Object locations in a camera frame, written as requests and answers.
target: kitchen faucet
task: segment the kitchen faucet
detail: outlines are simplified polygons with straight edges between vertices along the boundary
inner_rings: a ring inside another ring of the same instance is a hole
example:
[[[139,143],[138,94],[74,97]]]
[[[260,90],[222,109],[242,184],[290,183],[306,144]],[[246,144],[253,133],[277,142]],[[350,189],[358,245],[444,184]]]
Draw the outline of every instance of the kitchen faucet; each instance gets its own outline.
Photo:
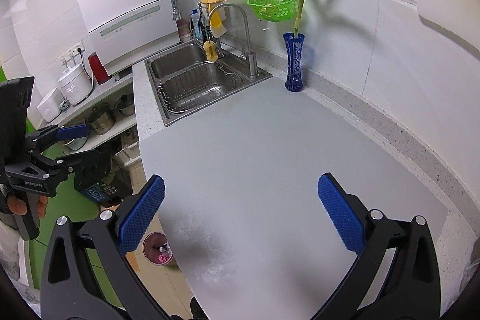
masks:
[[[222,3],[216,6],[208,16],[207,19],[207,26],[210,26],[210,20],[212,19],[212,15],[217,12],[217,10],[221,9],[222,7],[234,7],[235,9],[239,10],[243,16],[243,22],[245,24],[245,35],[247,37],[247,52],[243,50],[242,57],[247,62],[250,72],[250,79],[257,79],[258,78],[258,66],[257,66],[257,55],[255,52],[251,50],[251,42],[250,42],[250,30],[248,29],[248,17],[240,6],[231,3]]]
[[[178,1],[179,0],[173,0],[172,1],[172,19],[177,22],[177,21],[180,21],[181,18],[182,18],[182,14],[180,13],[180,10],[178,9]],[[202,21],[204,22],[203,26],[205,27],[205,30],[206,30],[206,34],[207,34],[207,40],[211,40],[215,43],[215,47],[217,49],[217,53],[218,53],[218,57],[219,58],[222,58],[224,56],[224,53],[223,53],[223,49],[222,49],[222,46],[220,44],[220,39],[218,38],[215,38],[212,34],[212,32],[210,31],[209,28],[207,28],[207,26],[209,26],[208,24],[205,23],[205,17],[203,16],[203,12],[202,12],[202,7],[201,7],[201,4],[198,4],[198,7],[199,7],[199,11],[200,11],[200,16],[202,18]],[[195,42],[197,43],[197,45],[200,47],[200,49],[205,52],[205,49],[203,48],[203,45],[200,43],[200,41],[198,40],[198,38],[195,36],[195,34],[192,34],[193,38],[195,39]]]

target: stainless steel sink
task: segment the stainless steel sink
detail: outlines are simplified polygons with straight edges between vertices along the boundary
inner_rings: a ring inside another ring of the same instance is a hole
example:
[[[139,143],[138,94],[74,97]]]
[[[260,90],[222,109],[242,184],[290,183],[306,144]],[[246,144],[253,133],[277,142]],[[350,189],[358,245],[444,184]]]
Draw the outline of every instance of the stainless steel sink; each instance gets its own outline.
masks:
[[[166,126],[272,76],[259,68],[258,78],[250,79],[247,63],[229,53],[206,61],[195,41],[161,52],[147,65]]]

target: green basket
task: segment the green basket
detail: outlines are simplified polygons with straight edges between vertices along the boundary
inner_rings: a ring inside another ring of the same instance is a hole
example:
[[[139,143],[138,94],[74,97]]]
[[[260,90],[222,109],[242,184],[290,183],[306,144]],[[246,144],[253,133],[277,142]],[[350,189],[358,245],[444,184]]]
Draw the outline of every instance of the green basket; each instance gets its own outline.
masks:
[[[298,0],[248,0],[259,19],[280,22],[292,19],[297,14]]]

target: rice cooker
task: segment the rice cooker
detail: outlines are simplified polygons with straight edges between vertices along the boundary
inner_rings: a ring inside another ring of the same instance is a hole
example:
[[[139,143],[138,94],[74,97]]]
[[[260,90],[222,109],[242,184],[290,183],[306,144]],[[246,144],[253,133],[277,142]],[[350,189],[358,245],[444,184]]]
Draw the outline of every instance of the rice cooker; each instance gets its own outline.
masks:
[[[50,91],[38,104],[37,109],[47,122],[52,122],[60,113],[60,105],[64,101],[63,95],[58,88]]]
[[[93,90],[92,81],[81,64],[67,68],[58,81],[60,89],[72,105],[83,101]]]

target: human hand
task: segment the human hand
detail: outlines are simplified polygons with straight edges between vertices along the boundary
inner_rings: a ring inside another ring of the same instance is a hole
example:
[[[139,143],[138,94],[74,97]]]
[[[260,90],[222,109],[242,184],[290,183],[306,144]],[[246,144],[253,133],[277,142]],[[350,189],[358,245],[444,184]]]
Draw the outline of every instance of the human hand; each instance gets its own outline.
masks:
[[[40,196],[40,198],[38,199],[37,213],[41,219],[45,217],[45,213],[47,212],[46,206],[48,202],[49,199],[45,196]],[[27,205],[25,205],[25,202],[23,202],[21,199],[16,198],[13,194],[8,195],[7,205],[8,209],[10,209],[13,214],[17,214],[20,216],[24,216],[25,214],[27,214]]]

